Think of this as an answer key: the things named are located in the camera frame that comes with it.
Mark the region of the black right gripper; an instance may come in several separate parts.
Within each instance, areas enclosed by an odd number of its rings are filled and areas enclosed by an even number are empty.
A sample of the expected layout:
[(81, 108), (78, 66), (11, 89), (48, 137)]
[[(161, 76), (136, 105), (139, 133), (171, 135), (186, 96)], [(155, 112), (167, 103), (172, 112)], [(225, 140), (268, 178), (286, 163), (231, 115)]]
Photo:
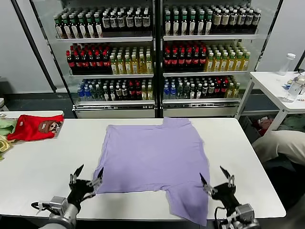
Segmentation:
[(223, 183), (216, 187), (212, 187), (210, 184), (207, 183), (203, 175), (199, 173), (201, 183), (203, 185), (203, 190), (207, 195), (212, 196), (212, 199), (221, 201), (226, 210), (235, 210), (237, 206), (240, 206), (240, 203), (235, 197), (235, 177), (234, 175), (230, 175), (230, 173), (222, 166), (220, 166), (220, 169), (227, 178), (228, 183)]

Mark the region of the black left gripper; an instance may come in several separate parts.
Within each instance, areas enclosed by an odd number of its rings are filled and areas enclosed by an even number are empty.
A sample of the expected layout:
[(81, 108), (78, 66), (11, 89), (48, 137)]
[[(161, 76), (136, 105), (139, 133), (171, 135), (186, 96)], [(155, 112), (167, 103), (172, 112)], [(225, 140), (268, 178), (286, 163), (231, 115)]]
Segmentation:
[(94, 187), (101, 185), (104, 170), (102, 168), (92, 181), (77, 179), (83, 167), (84, 165), (81, 165), (73, 174), (70, 174), (69, 188), (71, 191), (67, 197), (68, 203), (74, 205), (78, 210), (81, 209), (81, 203), (84, 200), (95, 196)]

